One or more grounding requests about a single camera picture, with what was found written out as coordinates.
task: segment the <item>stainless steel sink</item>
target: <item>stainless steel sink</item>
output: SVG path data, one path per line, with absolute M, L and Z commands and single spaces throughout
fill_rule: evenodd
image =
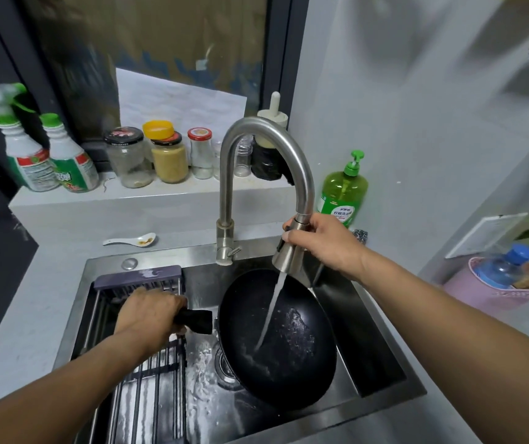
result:
M 123 272 L 121 264 L 124 259 L 135 258 L 138 261 L 135 269 L 180 265 L 183 268 L 183 291 L 189 300 L 189 307 L 210 309 L 216 316 L 227 287 L 238 275 L 254 268 L 272 268 L 271 256 L 278 240 L 262 238 L 238 242 L 242 251 L 236 255 L 231 266 L 214 263 L 215 245 L 88 261 L 55 367 L 76 358 L 85 335 L 90 335 L 88 323 L 96 298 L 91 288 L 93 281 L 100 275 Z M 277 411 L 251 396 L 231 378 L 225 361 L 222 363 L 219 359 L 216 335 L 189 333 L 186 337 L 185 429 L 190 443 L 224 444 L 236 440 L 243 443 L 291 442 L 426 393 L 368 293 L 329 269 L 323 269 L 318 282 L 311 287 L 318 269 L 319 262 L 307 254 L 303 270 L 297 278 L 310 287 L 324 308 L 337 341 L 339 357 L 336 372 L 326 395 L 304 410 L 290 413 Z M 96 316 L 95 325 L 89 328 L 93 335 L 92 345 L 112 333 L 116 311 L 106 308 L 106 313 Z M 169 388 L 160 385 L 159 390 L 160 396 L 166 396 Z M 106 441 L 111 397 L 103 405 L 94 420 L 80 433 L 79 440 Z M 92 428 L 95 437 L 90 437 Z M 139 432 L 136 442 L 162 440 Z

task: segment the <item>green dish soap bottle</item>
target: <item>green dish soap bottle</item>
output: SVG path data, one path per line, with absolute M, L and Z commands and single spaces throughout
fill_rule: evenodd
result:
M 318 200 L 318 212 L 332 214 L 348 227 L 355 216 L 369 183 L 359 176 L 359 162 L 365 156 L 360 150 L 351 153 L 352 162 L 347 163 L 344 171 L 327 175 L 322 187 L 322 197 Z

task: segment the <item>gooseneck faucet spout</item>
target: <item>gooseneck faucet spout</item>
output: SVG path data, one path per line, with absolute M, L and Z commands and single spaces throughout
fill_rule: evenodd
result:
M 287 162 L 297 194 L 296 215 L 291 228 L 307 229 L 313 211 L 314 187 L 312 171 L 297 142 L 277 124 L 260 117 L 236 121 L 225 134 L 221 145 L 219 219 L 217 221 L 217 256 L 220 265 L 231 265 L 234 249 L 234 221 L 231 201 L 234 182 L 234 156 L 239 139 L 246 134 L 259 135 L 275 145 Z M 303 248 L 281 243 L 273 257 L 273 264 L 283 272 L 294 273 L 301 267 Z

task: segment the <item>bottle label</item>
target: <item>bottle label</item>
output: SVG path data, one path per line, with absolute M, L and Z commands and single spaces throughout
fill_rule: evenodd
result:
M 345 227 L 351 223 L 358 207 L 358 202 L 341 201 L 331 198 L 326 193 L 322 193 L 322 197 L 318 200 L 318 212 L 334 215 Z
M 48 158 L 48 150 L 40 150 L 32 156 L 8 156 L 8 161 L 20 182 L 32 191 L 45 192 L 59 185 L 51 160 Z
M 53 159 L 55 175 L 70 192 L 87 192 L 98 185 L 98 172 L 86 153 L 65 160 Z

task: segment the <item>running water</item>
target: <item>running water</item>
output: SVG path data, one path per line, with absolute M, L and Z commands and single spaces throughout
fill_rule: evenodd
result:
M 262 332 L 260 332 L 260 338 L 258 339 L 258 344 L 256 344 L 256 347 L 254 348 L 254 352 L 258 351 L 260 349 L 260 346 L 262 346 L 262 342 L 264 341 L 264 336 L 266 335 L 266 332 L 268 330 L 268 323 L 270 322 L 270 319 L 273 316 L 273 312 L 275 311 L 275 305 L 277 303 L 277 298 L 279 297 L 279 293 L 283 289 L 283 285 L 285 284 L 286 277 L 287 277 L 287 273 L 283 271 L 279 273 L 279 279 L 277 280 L 277 284 L 275 285 L 275 291 L 273 292 L 273 298 L 271 299 L 270 304 L 268 306 L 268 312 L 266 314 L 266 321 L 264 322 L 264 327 L 262 328 Z

